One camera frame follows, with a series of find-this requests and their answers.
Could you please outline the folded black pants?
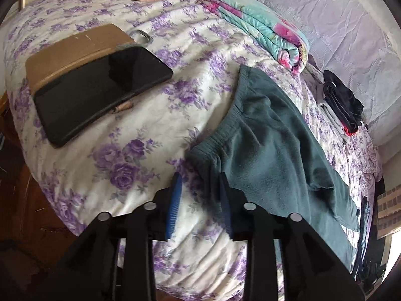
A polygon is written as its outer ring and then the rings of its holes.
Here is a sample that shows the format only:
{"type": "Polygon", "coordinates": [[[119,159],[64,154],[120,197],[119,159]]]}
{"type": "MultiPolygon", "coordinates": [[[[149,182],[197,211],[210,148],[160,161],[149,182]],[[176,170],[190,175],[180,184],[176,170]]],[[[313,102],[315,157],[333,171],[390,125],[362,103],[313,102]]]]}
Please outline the folded black pants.
{"type": "Polygon", "coordinates": [[[324,100],[331,106],[341,124],[351,130],[362,125],[363,104],[331,71],[324,70],[324,100]]]}

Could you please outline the striped beige curtain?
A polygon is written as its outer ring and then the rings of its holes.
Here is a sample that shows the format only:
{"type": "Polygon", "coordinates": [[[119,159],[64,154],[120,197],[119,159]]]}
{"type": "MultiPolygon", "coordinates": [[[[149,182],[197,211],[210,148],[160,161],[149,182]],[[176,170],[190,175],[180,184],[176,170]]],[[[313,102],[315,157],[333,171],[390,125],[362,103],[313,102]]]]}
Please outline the striped beige curtain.
{"type": "Polygon", "coordinates": [[[382,239],[383,237],[400,231],[400,185],[378,196],[377,210],[377,239],[382,239]]]}

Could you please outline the lavender lace headboard cover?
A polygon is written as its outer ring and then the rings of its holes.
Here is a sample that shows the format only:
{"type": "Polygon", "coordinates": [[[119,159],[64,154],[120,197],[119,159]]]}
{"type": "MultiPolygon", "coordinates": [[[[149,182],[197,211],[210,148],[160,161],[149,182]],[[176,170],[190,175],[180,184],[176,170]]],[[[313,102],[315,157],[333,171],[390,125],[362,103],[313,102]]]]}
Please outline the lavender lace headboard cover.
{"type": "Polygon", "coordinates": [[[257,0],[296,25],[318,66],[364,105],[377,145],[400,137],[400,28],[382,0],[257,0]]]}

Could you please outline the clear phone case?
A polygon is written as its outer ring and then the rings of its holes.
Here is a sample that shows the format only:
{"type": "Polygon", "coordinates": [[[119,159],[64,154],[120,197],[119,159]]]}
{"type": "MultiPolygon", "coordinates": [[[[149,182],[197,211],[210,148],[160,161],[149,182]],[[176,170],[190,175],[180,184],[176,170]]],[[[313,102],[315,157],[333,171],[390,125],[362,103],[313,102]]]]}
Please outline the clear phone case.
{"type": "Polygon", "coordinates": [[[153,41],[153,38],[142,30],[132,30],[129,36],[138,46],[148,46],[153,41]]]}

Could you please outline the dark green fleece pants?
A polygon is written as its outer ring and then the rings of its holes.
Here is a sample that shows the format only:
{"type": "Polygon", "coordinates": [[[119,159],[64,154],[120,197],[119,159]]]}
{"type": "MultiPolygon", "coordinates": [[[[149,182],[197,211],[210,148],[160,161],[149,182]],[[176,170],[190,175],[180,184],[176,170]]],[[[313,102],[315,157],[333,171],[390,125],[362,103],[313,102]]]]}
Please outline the dark green fleece pants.
{"type": "Polygon", "coordinates": [[[260,69],[241,66],[223,121],[187,156],[217,198],[219,176],[273,215],[299,213],[351,268],[356,250],[346,230],[358,231],[349,186],[328,162],[297,106],[260,69]]]}

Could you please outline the blue denim jeans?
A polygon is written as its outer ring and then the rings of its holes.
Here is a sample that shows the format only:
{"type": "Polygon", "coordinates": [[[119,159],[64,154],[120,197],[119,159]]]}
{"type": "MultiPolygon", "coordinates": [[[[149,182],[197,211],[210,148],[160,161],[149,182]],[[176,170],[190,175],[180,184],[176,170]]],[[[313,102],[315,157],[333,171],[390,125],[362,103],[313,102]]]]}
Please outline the blue denim jeans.
{"type": "Polygon", "coordinates": [[[361,276],[364,272],[364,257],[366,255],[368,233],[370,230],[370,225],[368,224],[370,210],[371,207],[368,202],[368,198],[364,196],[362,198],[362,205],[360,209],[360,238],[357,243],[357,254],[352,271],[352,276],[358,283],[362,280],[361,276]]]}

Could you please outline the brown cardboard box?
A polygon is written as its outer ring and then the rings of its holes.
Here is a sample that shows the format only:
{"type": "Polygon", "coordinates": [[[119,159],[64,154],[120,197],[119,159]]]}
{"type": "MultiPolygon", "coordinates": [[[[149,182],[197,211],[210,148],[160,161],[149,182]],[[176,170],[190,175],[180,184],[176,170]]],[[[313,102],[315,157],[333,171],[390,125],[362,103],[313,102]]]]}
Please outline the brown cardboard box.
{"type": "Polygon", "coordinates": [[[26,74],[32,95],[60,76],[82,65],[110,55],[117,48],[132,44],[127,33],[114,24],[102,25],[71,35],[42,48],[26,63],[26,74]]]}

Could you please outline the black tablet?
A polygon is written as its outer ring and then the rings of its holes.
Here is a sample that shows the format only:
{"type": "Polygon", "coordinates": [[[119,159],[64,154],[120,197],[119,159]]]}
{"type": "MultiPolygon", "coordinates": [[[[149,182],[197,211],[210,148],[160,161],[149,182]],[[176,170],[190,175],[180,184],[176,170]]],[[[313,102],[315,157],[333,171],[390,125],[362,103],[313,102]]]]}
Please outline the black tablet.
{"type": "Polygon", "coordinates": [[[47,139],[60,148],[114,107],[172,75],[157,56],[134,46],[63,74],[40,88],[33,100],[47,139]]]}

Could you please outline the purple floral bed quilt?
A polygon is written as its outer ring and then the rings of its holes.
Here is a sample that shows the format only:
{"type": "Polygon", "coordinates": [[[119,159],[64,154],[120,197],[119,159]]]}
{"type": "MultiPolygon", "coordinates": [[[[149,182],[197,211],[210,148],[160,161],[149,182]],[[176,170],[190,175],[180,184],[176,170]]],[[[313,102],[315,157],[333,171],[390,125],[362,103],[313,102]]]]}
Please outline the purple floral bed quilt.
{"type": "Polygon", "coordinates": [[[156,285],[184,300],[239,300],[244,243],[232,242],[204,198],[185,155],[226,115],[241,65],[274,80],[305,117],[329,163],[356,204],[374,196],[382,176],[366,129],[339,139],[308,86],[249,35],[205,9],[199,0],[39,0],[17,13],[4,39],[5,85],[25,162],[55,213],[78,235],[102,211],[132,211],[183,177],[173,239],[156,243],[156,285]],[[25,63],[42,48],[91,28],[115,24],[152,37],[149,48],[173,77],[107,114],[66,146],[49,143],[33,103],[25,63]]]}

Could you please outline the folded colourful floral blanket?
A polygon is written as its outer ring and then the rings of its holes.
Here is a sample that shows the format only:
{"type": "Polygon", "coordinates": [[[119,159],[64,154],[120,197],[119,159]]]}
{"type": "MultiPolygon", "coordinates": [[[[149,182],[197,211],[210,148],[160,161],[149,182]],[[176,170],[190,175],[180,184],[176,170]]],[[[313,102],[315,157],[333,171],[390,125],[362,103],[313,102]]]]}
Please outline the folded colourful floral blanket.
{"type": "Polygon", "coordinates": [[[309,42],[296,26],[256,0],[201,0],[205,7],[249,34],[293,74],[302,73],[309,56],[309,42]]]}

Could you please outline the folded grey garment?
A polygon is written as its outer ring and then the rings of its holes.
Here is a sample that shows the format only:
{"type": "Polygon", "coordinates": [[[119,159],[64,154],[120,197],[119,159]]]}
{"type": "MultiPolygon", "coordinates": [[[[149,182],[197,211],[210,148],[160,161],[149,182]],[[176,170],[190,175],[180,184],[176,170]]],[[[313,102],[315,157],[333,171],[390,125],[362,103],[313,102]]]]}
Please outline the folded grey garment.
{"type": "Polygon", "coordinates": [[[332,110],[331,106],[327,104],[327,102],[324,100],[324,91],[323,91],[323,84],[318,84],[317,85],[317,93],[316,93],[316,103],[317,106],[320,107],[323,112],[325,113],[326,117],[328,120],[332,123],[334,128],[339,132],[341,135],[345,135],[343,125],[341,124],[339,118],[336,116],[334,111],[332,110]]]}

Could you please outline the folded red garment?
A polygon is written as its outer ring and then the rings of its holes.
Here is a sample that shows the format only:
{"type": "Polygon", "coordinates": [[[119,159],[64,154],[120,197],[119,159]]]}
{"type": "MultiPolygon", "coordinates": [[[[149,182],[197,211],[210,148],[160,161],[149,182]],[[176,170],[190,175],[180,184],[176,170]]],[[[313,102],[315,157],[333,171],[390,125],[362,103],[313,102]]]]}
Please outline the folded red garment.
{"type": "Polygon", "coordinates": [[[351,129],[347,128],[346,126],[343,126],[343,131],[349,137],[355,135],[357,132],[357,130],[351,130],[351,129]]]}

